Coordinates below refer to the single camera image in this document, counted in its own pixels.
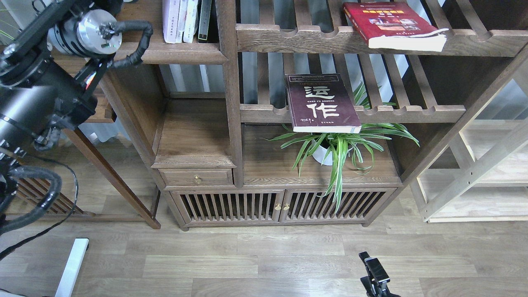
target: robotic arm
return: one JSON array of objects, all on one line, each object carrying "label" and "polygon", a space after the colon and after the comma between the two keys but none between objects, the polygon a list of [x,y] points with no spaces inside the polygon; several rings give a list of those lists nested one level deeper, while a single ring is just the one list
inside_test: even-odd
[{"label": "robotic arm", "polygon": [[[122,0],[53,1],[0,55],[0,235],[42,217],[61,189],[61,178],[44,168],[20,166],[27,146],[51,149],[63,128],[74,130],[95,113],[92,96],[109,68],[141,63],[152,26],[118,22]],[[121,33],[143,31],[137,50],[114,61]],[[90,58],[75,77],[53,61],[47,39],[62,53]],[[19,178],[44,178],[50,191],[29,213],[5,220]]]}]

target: wooden cabinet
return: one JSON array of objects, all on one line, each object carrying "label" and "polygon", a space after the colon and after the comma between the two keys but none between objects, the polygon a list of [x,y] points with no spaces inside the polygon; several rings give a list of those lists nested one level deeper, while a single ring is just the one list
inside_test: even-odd
[{"label": "wooden cabinet", "polygon": [[[148,18],[155,33],[145,64],[109,72],[103,90],[182,229],[325,222],[367,226],[437,158],[528,55],[523,21],[528,3],[516,4],[511,15],[499,0],[446,0],[443,7],[436,0],[421,2],[433,24],[450,28],[441,53],[369,49],[346,24],[340,0],[326,2],[329,30],[312,23],[305,1],[293,1],[294,29],[275,24],[272,0],[259,1],[258,24],[237,23],[235,1],[217,1],[219,44],[166,44],[161,1],[128,4],[119,18]],[[489,7],[494,8],[493,15],[485,13]],[[508,20],[497,22],[497,17]],[[136,33],[125,34],[117,56],[130,53],[138,39]],[[241,100],[241,52],[256,52],[255,104]],[[385,151],[376,156],[367,175],[358,175],[347,165],[344,188],[349,191],[344,208],[332,216],[330,198],[323,201],[315,194],[326,188],[330,169],[307,160],[299,176],[290,170],[296,148],[281,150],[280,143],[264,139],[282,133],[277,124],[290,121],[287,106],[272,104],[271,52],[281,53],[283,73],[295,72],[295,54],[306,54],[310,72],[322,73],[319,53],[331,54],[350,93],[350,73],[355,69],[348,69],[346,60],[357,59],[372,106],[355,107],[361,121],[404,123],[421,146],[405,139],[380,143]],[[383,57],[395,106],[383,105],[370,54]],[[404,54],[409,66],[404,75],[396,65],[397,54]],[[167,99],[156,65],[164,63],[221,64],[225,94],[215,99],[200,94]],[[210,183],[201,177],[202,183],[195,183],[198,172],[214,172]],[[229,172],[232,180],[224,175]]]}]

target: wooden shelf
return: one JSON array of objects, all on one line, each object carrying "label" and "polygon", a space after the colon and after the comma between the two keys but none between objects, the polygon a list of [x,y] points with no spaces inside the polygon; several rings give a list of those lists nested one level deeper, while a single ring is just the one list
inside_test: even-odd
[{"label": "wooden shelf", "polygon": [[[427,170],[411,185],[415,199],[431,203],[455,179]],[[528,220],[526,187],[473,187],[451,200],[429,222]]]},{"label": "wooden shelf", "polygon": [[[119,21],[147,20],[152,23],[154,35],[142,57],[147,64],[224,64],[227,58],[217,43],[165,43],[163,39],[162,1],[149,0],[126,3],[118,14]],[[123,59],[137,48],[141,32],[126,32],[116,60]]]},{"label": "wooden shelf", "polygon": [[[343,77],[348,95],[353,98],[353,88],[351,86],[349,71],[346,66],[343,54],[333,56],[336,72]],[[387,77],[394,93],[396,106],[384,105],[379,91],[372,62],[369,55],[359,54],[363,82],[369,96],[371,109],[363,106],[355,106],[355,110],[361,123],[454,123],[466,111],[463,105],[442,105],[438,104],[422,67],[418,56],[407,56],[409,64],[408,71],[412,71],[418,82],[419,91],[409,93],[404,87],[399,69],[394,55],[384,55],[383,62]],[[292,54],[283,56],[284,73],[292,73],[294,69],[294,57]],[[309,67],[312,73],[321,73],[320,60],[318,55],[311,55],[308,58]],[[243,123],[291,123],[288,107],[276,108],[270,104],[272,101],[269,95],[269,71],[268,58],[266,53],[257,56],[259,68],[258,75],[258,104],[241,104],[240,114]]]},{"label": "wooden shelf", "polygon": [[233,168],[224,99],[174,99],[167,105],[152,168]]},{"label": "wooden shelf", "polygon": [[312,25],[310,11],[302,1],[294,2],[297,26],[284,30],[274,24],[272,11],[260,1],[260,24],[237,24],[238,51],[240,52],[289,52],[289,53],[380,53],[380,54],[427,54],[473,55],[514,57],[528,43],[525,30],[487,30],[467,0],[458,0],[464,6],[464,21],[471,29],[452,29],[448,17],[436,0],[426,0],[426,12],[433,24],[446,27],[448,40],[442,52],[397,51],[369,49],[359,33],[347,25],[341,1],[328,2],[328,14],[332,20],[331,32],[321,31]]},{"label": "wooden shelf", "polygon": [[[243,128],[244,185],[295,188],[326,188],[331,166],[324,166],[306,159],[301,176],[297,170],[291,170],[300,145],[291,145],[281,150],[281,141],[267,141],[283,134],[285,130],[279,125],[246,125]],[[359,175],[347,160],[343,170],[343,187],[347,188],[393,188],[401,186],[401,181],[394,166],[386,142],[380,142],[384,152],[375,153],[375,166],[366,175]],[[363,152],[366,159],[368,152]]]},{"label": "wooden shelf", "polygon": [[[528,220],[528,149],[504,144],[524,127],[523,120],[467,125],[449,144],[460,168],[427,169],[411,184],[424,220]],[[517,138],[526,142],[522,135]],[[503,144],[508,149],[501,149]]]}]

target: wooden table leg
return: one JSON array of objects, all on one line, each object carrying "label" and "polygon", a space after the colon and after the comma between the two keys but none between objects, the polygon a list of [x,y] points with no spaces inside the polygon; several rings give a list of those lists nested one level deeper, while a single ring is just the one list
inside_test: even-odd
[{"label": "wooden table leg", "polygon": [[161,224],[153,217],[152,213],[137,198],[123,179],[117,174],[106,159],[99,153],[94,145],[78,128],[75,131],[64,129],[63,132],[81,153],[101,172],[105,178],[116,188],[116,190],[132,205],[139,215],[153,229],[160,229]]}]

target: wooden floor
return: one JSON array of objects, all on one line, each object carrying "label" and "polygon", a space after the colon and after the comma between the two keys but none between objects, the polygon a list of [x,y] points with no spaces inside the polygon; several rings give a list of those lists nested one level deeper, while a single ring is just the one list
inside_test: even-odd
[{"label": "wooden floor", "polygon": [[[147,175],[137,177],[144,170],[131,161],[130,149],[106,156],[123,175],[134,172],[125,180],[141,191],[152,182]],[[73,157],[65,159],[75,163]],[[84,207],[125,209],[126,202],[115,194],[90,195],[100,193],[98,183],[103,182],[93,178],[97,172],[90,173],[91,166],[84,167],[80,199],[86,195],[90,202]],[[389,288],[401,296],[528,296],[528,222],[426,224],[410,190],[367,228],[183,232],[165,201],[157,218],[161,230],[142,222],[66,222],[1,261],[0,288],[27,296],[53,295],[74,239],[87,237],[90,246],[74,296],[365,296],[360,277],[366,272],[357,256],[365,250],[380,259],[391,277]],[[0,249],[49,224],[39,221],[3,235]]]}]

